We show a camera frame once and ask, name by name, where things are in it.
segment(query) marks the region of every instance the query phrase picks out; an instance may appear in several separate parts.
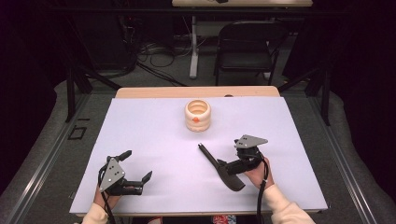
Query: person's hand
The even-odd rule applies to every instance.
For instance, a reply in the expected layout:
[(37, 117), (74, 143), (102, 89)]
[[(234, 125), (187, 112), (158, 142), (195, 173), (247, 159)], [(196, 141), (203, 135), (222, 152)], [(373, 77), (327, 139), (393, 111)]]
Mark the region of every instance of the person's hand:
[[(116, 206), (117, 202), (120, 200), (121, 196), (110, 196), (107, 199), (108, 205), (110, 206), (111, 209)], [(103, 201), (102, 194), (99, 190), (99, 187), (96, 186), (96, 192), (95, 192), (95, 197), (93, 198), (93, 202), (101, 206), (104, 210), (105, 209), (105, 201)]]
[[(268, 189), (270, 186), (274, 185), (275, 182), (272, 177), (270, 162), (268, 161), (267, 158), (264, 158), (264, 160), (267, 162), (268, 170), (269, 170), (267, 183), (265, 184), (264, 189)], [(250, 181), (253, 183), (253, 185), (256, 186), (256, 188), (258, 188), (258, 189), (260, 188), (260, 184), (262, 183), (262, 180), (264, 179), (264, 168), (265, 168), (264, 162), (261, 162), (260, 165), (258, 167), (256, 167), (255, 169), (245, 172), (245, 175), (247, 175), (247, 177), (250, 179)]]

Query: sleeve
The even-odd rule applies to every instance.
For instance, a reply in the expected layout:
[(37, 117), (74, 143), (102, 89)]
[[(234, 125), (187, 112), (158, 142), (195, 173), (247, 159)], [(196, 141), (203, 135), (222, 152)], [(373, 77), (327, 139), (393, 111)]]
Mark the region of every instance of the sleeve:
[(82, 224), (106, 224), (107, 213), (96, 203), (92, 203), (90, 211), (82, 220)]
[(263, 197), (273, 211), (274, 224), (315, 223), (297, 203), (291, 203), (276, 184), (266, 189)]

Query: cup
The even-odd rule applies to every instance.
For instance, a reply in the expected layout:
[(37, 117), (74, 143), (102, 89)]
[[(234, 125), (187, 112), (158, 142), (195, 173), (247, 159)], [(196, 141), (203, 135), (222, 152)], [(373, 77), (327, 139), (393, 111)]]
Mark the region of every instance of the cup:
[(186, 126), (193, 132), (203, 132), (210, 126), (211, 108), (205, 100), (192, 100), (184, 109)]

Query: chair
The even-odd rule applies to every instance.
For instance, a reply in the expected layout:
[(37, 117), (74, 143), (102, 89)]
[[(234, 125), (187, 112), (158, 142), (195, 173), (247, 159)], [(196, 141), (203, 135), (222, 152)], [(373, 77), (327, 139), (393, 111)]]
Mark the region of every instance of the chair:
[(289, 31), (281, 21), (235, 21), (219, 32), (214, 76), (219, 71), (270, 73), (271, 85), (279, 47)]

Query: gray floor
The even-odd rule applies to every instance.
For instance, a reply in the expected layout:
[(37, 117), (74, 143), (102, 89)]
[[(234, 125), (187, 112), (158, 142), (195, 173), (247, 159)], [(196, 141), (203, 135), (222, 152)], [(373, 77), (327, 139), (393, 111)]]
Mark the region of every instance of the gray floor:
[[(282, 49), (275, 86), (284, 83), (281, 71), (288, 58), (293, 38)], [(200, 47), (198, 78), (190, 79), (190, 54), (175, 59), (158, 54), (148, 57), (144, 64), (158, 67), (178, 81), (189, 86), (213, 86), (215, 58), (214, 42), (206, 40)], [(113, 81), (125, 87), (171, 86), (141, 68)], [(90, 95), (78, 94), (78, 113), (65, 124), (67, 113), (66, 87), (56, 87), (57, 104), (42, 133), (38, 137), (21, 169), (0, 198), (0, 223), (73, 223), (80, 218), (68, 214), (72, 192), (77, 190), (92, 146), (95, 142), (106, 109), (115, 92), (106, 85), (92, 80)], [(241, 78), (241, 74), (222, 76), (220, 85), (266, 85), (262, 77)], [(301, 83), (282, 92), (302, 137), (308, 158), (316, 172), (323, 194), (331, 208), (311, 215), (317, 223), (393, 223), (396, 219), (394, 202), (377, 186), (370, 172), (357, 155), (347, 127), (342, 101), (331, 95), (330, 127), (318, 117), (318, 99), (306, 98)], [(83, 141), (67, 140), (75, 126), (88, 127)]]

